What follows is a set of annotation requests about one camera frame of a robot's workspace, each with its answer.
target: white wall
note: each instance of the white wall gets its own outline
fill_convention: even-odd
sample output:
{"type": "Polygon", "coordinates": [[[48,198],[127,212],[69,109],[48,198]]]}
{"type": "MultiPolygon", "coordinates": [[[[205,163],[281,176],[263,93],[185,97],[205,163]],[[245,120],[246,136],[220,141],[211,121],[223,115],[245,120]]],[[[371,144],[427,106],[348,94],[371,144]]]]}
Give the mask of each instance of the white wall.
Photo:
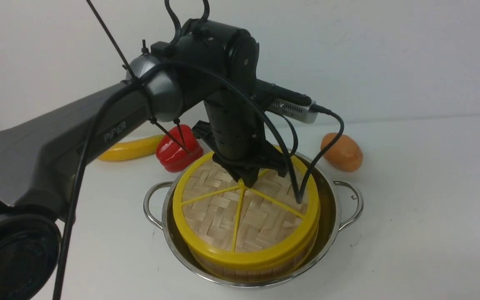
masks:
{"type": "MultiPolygon", "coordinates": [[[[480,0],[210,2],[212,20],[261,43],[259,78],[348,122],[480,114],[480,0]]],[[[172,37],[161,0],[95,4],[128,58],[142,38],[172,37]]],[[[199,0],[172,7],[181,23],[202,12],[199,0]]],[[[0,0],[0,130],[118,82],[121,64],[85,0],[0,0]]],[[[200,118],[201,106],[181,121],[200,118]]]]}

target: plastic red pepper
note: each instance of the plastic red pepper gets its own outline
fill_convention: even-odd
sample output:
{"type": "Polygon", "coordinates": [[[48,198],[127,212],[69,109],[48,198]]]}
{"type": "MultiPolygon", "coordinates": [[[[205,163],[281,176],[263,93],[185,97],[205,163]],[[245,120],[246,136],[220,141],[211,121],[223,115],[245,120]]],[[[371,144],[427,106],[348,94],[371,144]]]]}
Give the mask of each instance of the plastic red pepper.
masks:
{"type": "MultiPolygon", "coordinates": [[[[183,150],[181,146],[167,135],[158,143],[156,156],[168,172],[181,172],[203,155],[203,148],[201,148],[200,143],[194,137],[192,129],[188,125],[181,125],[180,127],[183,132],[182,136],[185,139],[185,148],[190,153],[183,150]]],[[[183,140],[177,126],[171,129],[169,133],[182,144],[183,140]]]]}

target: metal pot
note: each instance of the metal pot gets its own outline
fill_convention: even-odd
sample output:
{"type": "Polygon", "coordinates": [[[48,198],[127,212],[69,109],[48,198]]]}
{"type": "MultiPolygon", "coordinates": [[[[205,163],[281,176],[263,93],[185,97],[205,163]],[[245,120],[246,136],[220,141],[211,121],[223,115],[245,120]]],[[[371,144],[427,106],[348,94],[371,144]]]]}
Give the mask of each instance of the metal pot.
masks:
{"type": "MultiPolygon", "coordinates": [[[[305,165],[310,164],[310,160],[304,157],[301,154],[295,154],[301,161],[305,163],[305,165]]],[[[227,285],[230,287],[240,287],[240,288],[260,288],[260,287],[268,287],[271,285],[278,285],[285,283],[307,271],[309,268],[312,268],[314,264],[319,262],[327,253],[328,249],[331,247],[333,242],[335,241],[337,234],[340,230],[347,228],[349,225],[353,224],[360,215],[362,214],[362,210],[364,208],[364,202],[362,198],[362,193],[358,188],[353,186],[351,183],[343,182],[343,181],[332,181],[326,175],[322,174],[317,168],[314,169],[312,176],[316,181],[316,185],[318,187],[318,195],[320,196],[320,208],[322,211],[322,215],[320,217],[320,224],[318,226],[318,236],[316,238],[316,242],[314,247],[305,260],[305,262],[294,272],[285,275],[283,277],[273,279],[271,281],[262,281],[262,282],[235,282],[235,281],[228,281],[225,279],[221,279],[219,277],[213,276],[206,272],[204,268],[202,268],[198,262],[193,258],[192,253],[190,252],[188,246],[186,245],[185,241],[181,237],[179,230],[175,224],[175,220],[173,219],[172,213],[172,196],[173,192],[175,191],[175,187],[179,182],[179,179],[183,176],[184,172],[181,173],[177,179],[173,182],[161,182],[152,186],[149,189],[147,194],[145,195],[143,201],[143,209],[145,216],[148,218],[149,222],[153,225],[157,226],[164,232],[164,237],[166,238],[166,242],[168,243],[168,247],[170,247],[173,254],[176,258],[190,271],[194,272],[196,275],[212,281],[214,283],[218,283],[221,285],[227,285]],[[356,195],[357,200],[357,209],[355,213],[350,217],[348,220],[344,222],[340,222],[341,220],[341,208],[340,208],[340,199],[338,197],[338,193],[335,189],[335,186],[345,186],[346,188],[351,189],[354,194],[356,195]],[[164,206],[162,207],[162,222],[159,221],[155,216],[152,215],[151,211],[149,210],[149,200],[151,199],[154,192],[161,188],[170,188],[168,193],[166,194],[166,198],[164,200],[164,206]]]]}

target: white table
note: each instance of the white table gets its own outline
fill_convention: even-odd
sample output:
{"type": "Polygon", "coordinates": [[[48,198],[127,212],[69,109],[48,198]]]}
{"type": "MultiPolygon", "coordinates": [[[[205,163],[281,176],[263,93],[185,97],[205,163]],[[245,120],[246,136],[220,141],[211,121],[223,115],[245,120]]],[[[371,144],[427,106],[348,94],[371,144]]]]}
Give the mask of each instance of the white table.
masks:
{"type": "MultiPolygon", "coordinates": [[[[297,128],[299,152],[314,157],[337,127],[297,128]]],[[[290,134],[282,129],[286,142],[290,134]]],[[[347,125],[364,152],[355,173],[364,213],[328,254],[298,278],[262,291],[238,290],[193,275],[146,220],[145,192],[173,180],[154,156],[96,161],[86,169],[63,298],[480,300],[480,116],[347,125]]],[[[341,191],[343,219],[355,202],[341,191]]],[[[160,213],[165,190],[152,198],[160,213]]],[[[34,298],[51,299],[54,278],[34,298]]]]}

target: yellow banana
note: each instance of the yellow banana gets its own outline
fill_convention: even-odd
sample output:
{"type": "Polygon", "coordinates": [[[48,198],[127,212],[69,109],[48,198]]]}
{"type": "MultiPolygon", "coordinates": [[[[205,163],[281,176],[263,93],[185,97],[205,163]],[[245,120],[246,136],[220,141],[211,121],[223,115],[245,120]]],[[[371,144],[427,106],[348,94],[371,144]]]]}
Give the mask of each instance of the yellow banana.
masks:
{"type": "Polygon", "coordinates": [[[164,135],[153,135],[130,142],[119,142],[101,154],[98,159],[101,161],[125,161],[154,154],[163,137],[164,135]]]}

